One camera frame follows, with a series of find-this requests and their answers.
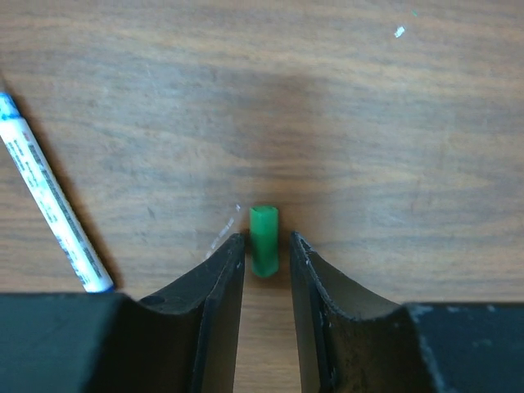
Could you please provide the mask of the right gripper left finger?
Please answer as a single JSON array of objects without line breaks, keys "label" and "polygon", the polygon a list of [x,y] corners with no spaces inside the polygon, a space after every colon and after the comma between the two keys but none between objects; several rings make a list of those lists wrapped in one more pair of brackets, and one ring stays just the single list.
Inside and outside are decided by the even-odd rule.
[{"label": "right gripper left finger", "polygon": [[113,291],[1,295],[4,392],[230,392],[245,238],[134,300]]}]

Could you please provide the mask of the green pen cap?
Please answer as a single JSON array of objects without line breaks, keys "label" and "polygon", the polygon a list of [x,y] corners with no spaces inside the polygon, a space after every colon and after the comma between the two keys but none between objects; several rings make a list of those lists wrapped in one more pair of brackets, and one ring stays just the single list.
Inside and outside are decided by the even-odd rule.
[{"label": "green pen cap", "polygon": [[252,271],[268,278],[279,269],[278,209],[274,206],[253,206],[250,209]]}]

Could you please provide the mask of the white purple pen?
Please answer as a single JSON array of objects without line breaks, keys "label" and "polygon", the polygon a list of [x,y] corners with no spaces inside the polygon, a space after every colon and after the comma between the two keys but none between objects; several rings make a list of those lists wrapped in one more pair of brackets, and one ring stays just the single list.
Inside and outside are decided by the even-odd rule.
[{"label": "white purple pen", "polygon": [[114,290],[110,274],[77,220],[29,124],[5,91],[1,92],[1,139],[84,290]]}]

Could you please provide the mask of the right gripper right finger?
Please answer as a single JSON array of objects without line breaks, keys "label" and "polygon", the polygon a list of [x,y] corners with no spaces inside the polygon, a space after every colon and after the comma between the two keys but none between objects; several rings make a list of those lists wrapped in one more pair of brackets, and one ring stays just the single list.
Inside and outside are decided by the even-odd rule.
[{"label": "right gripper right finger", "polygon": [[304,392],[520,392],[520,302],[388,300],[299,234],[290,272]]}]

